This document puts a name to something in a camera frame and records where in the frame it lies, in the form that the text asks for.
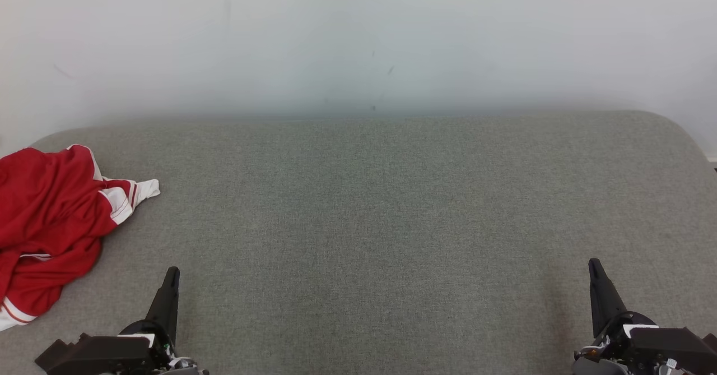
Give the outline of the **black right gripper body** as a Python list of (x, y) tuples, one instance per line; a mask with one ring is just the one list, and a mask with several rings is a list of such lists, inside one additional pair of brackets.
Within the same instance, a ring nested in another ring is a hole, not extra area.
[(593, 357), (618, 359), (630, 344), (630, 332), (638, 327), (656, 328), (657, 324), (634, 311), (593, 312)]

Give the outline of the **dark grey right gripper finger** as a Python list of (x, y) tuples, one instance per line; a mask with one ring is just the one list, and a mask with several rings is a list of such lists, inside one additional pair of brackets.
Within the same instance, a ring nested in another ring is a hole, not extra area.
[(599, 258), (590, 258), (588, 271), (593, 336), (598, 339), (604, 330), (611, 334), (615, 327), (625, 324), (629, 316)]

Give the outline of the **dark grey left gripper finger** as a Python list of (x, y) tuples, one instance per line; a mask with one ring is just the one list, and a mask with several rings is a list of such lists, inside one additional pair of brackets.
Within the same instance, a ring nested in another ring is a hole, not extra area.
[(180, 275), (179, 268), (168, 268), (146, 316), (146, 321), (162, 327), (172, 344), (176, 342)]

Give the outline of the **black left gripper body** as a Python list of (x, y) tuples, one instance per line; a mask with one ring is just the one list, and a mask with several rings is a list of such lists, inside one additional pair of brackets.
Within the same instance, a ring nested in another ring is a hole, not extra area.
[(145, 319), (127, 326), (119, 336), (150, 337), (153, 365), (169, 365), (176, 357), (176, 319)]

